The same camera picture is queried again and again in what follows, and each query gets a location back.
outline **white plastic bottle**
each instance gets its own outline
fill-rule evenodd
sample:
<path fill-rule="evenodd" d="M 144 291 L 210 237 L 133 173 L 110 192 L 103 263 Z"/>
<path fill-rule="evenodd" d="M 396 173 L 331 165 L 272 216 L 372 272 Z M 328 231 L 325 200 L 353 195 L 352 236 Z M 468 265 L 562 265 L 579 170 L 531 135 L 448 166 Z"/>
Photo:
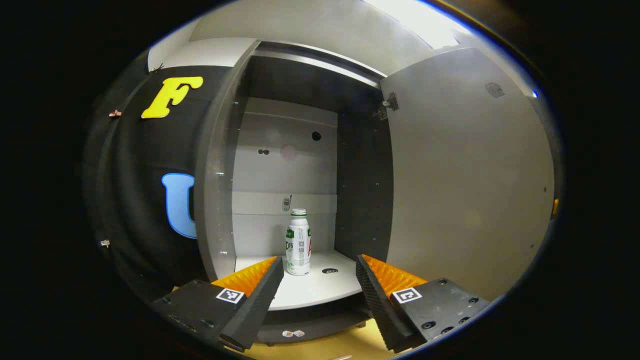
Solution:
<path fill-rule="evenodd" d="M 287 271 L 291 275 L 307 275 L 311 269 L 311 229 L 307 210 L 292 209 L 291 223 L 285 237 Z"/>

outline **white shelf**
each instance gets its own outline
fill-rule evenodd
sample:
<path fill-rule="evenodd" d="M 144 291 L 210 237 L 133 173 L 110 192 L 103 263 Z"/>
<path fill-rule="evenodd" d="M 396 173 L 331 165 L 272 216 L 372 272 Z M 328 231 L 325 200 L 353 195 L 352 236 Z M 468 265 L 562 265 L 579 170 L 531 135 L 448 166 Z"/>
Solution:
<path fill-rule="evenodd" d="M 238 256 L 236 271 L 259 263 L 271 256 Z M 287 266 L 286 256 L 282 256 L 283 267 Z M 325 268 L 338 272 L 325 274 Z M 311 271 L 304 276 L 295 276 L 284 268 L 284 277 L 269 310 L 288 310 L 313 306 L 342 299 L 361 292 L 356 278 L 356 263 L 336 250 L 311 252 Z"/>

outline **orange foam pad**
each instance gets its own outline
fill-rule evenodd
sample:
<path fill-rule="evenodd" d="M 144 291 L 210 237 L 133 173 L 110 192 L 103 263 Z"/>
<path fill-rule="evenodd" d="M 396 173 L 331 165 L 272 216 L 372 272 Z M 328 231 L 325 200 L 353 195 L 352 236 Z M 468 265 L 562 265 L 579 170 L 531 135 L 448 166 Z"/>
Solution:
<path fill-rule="evenodd" d="M 222 288 L 241 291 L 249 297 L 275 259 L 276 256 L 261 261 L 249 266 L 248 268 L 229 274 L 222 279 L 218 279 L 211 284 L 221 286 Z"/>
<path fill-rule="evenodd" d="M 376 275 L 378 282 L 382 286 L 382 289 L 385 291 L 388 298 L 391 297 L 391 293 L 394 291 L 404 290 L 427 283 L 427 280 L 421 279 L 404 270 L 400 270 L 395 266 L 385 263 L 384 261 L 374 259 L 365 254 L 362 254 L 362 257 Z"/>

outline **door hinge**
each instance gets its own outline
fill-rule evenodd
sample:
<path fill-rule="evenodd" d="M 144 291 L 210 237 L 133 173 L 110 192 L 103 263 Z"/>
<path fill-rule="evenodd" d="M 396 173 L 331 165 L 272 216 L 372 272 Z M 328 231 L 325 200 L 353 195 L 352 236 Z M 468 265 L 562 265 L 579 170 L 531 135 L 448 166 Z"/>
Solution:
<path fill-rule="evenodd" d="M 378 107 L 378 110 L 375 113 L 373 113 L 373 117 L 378 117 L 380 121 L 386 120 L 388 118 L 387 108 L 391 108 L 391 110 L 393 111 L 396 111 L 399 109 L 398 100 L 396 98 L 395 92 L 392 92 L 391 94 L 389 94 L 389 98 L 387 99 L 387 101 L 383 101 L 380 104 L 380 106 Z"/>

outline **yellow letter f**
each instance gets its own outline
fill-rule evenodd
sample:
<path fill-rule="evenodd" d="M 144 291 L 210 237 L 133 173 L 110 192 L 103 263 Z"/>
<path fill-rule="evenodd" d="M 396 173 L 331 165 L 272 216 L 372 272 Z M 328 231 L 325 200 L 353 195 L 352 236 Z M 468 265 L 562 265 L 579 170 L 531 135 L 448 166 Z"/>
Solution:
<path fill-rule="evenodd" d="M 181 84 L 189 84 L 192 88 L 197 89 L 202 86 L 202 76 L 191 76 L 189 78 L 168 78 L 162 82 L 162 89 L 156 95 L 156 98 L 151 103 L 148 109 L 142 112 L 143 119 L 149 119 L 153 117 L 165 117 L 169 115 L 169 109 L 167 105 L 171 99 L 172 105 L 178 105 L 187 96 L 189 87 L 184 85 L 180 88 Z"/>

